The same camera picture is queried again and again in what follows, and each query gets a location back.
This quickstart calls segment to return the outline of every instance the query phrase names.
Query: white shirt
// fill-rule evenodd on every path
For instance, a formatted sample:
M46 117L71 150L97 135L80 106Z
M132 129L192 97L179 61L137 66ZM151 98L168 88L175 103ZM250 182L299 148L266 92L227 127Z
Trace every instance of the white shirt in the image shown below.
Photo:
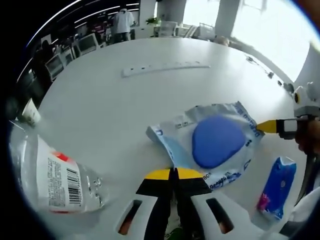
M297 205L293 208L293 211L289 217L289 221L292 222L303 222L313 212L318 199L320 198L320 186L304 196Z
M130 26L134 24L134 16L132 12L127 11L127 9L121 9L114 17L113 25L115 28L115 33L129 33Z

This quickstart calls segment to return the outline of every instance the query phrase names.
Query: barcode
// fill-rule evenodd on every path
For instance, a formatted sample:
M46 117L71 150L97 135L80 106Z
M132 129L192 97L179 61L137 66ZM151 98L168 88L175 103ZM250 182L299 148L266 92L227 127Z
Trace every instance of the barcode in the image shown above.
M80 178L76 171L69 168L66 169L68 191L69 191L69 202L70 204L81 204L82 196L80 189Z

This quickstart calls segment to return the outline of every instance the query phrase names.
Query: cup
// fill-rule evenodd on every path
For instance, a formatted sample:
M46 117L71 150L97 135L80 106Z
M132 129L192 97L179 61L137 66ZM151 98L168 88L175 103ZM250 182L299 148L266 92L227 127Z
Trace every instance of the cup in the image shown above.
M22 116L24 120L32 127L34 127L40 121L40 113L38 112L32 98L30 98L27 104L25 105L22 111Z

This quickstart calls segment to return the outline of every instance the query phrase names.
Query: white pillar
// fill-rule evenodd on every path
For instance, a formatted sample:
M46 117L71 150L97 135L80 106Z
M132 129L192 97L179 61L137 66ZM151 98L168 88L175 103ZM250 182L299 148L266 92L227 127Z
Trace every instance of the white pillar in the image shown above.
M157 17L163 21L181 24L184 19L187 0L162 0L158 2Z
M241 0L221 0L215 22L215 33L219 36L231 37Z
M146 20L154 17L156 0L140 0L139 25L146 26Z

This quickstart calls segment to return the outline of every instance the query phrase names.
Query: round table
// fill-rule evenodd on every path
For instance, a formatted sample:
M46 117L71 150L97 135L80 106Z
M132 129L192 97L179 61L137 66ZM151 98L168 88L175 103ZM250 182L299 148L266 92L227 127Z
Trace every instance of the round table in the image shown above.
M210 68L176 69L122 78L122 69L145 64L199 61ZM104 174L110 200L103 210L76 215L41 213L58 237L106 239L144 176L172 166L167 153L146 136L147 126L172 119L195 105L240 101L257 123L294 117L293 100L243 52L189 38L122 42L72 61L44 97L36 128L57 150ZM246 172L221 188L249 214L278 156L297 164L279 231L298 198L306 156L294 140L266 134Z

